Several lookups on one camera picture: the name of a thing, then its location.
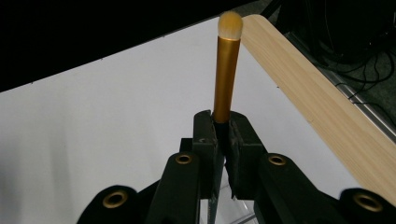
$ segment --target wooden board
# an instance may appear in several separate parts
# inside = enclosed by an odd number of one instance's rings
[[[242,44],[358,182],[396,204],[396,145],[267,19],[243,20]]]

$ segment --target brush head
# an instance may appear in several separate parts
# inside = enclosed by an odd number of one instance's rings
[[[242,35],[242,27],[242,18],[234,11],[223,12],[219,17],[220,38],[239,40]]]

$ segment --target brass grommet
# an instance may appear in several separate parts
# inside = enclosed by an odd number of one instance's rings
[[[189,164],[192,161],[192,157],[187,154],[181,154],[176,157],[176,162],[178,164]]]
[[[380,212],[384,209],[377,199],[364,193],[356,193],[353,195],[353,201],[364,209],[372,212]]]
[[[128,199],[128,194],[125,190],[118,189],[116,191],[107,194],[103,199],[103,206],[106,208],[116,208],[123,205]]]
[[[283,157],[277,156],[277,155],[270,156],[268,158],[268,161],[271,162],[273,165],[284,165],[284,164],[286,164],[286,160]]]

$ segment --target white surface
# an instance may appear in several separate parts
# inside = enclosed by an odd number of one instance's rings
[[[0,94],[0,223],[76,223],[102,189],[161,177],[213,107],[212,19]],[[241,46],[233,111],[338,198],[358,183]]]

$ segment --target brush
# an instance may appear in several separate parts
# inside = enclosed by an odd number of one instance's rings
[[[219,35],[216,68],[215,102],[212,118],[216,123],[230,119],[233,82],[241,43],[243,21],[234,11],[223,12],[219,17]]]

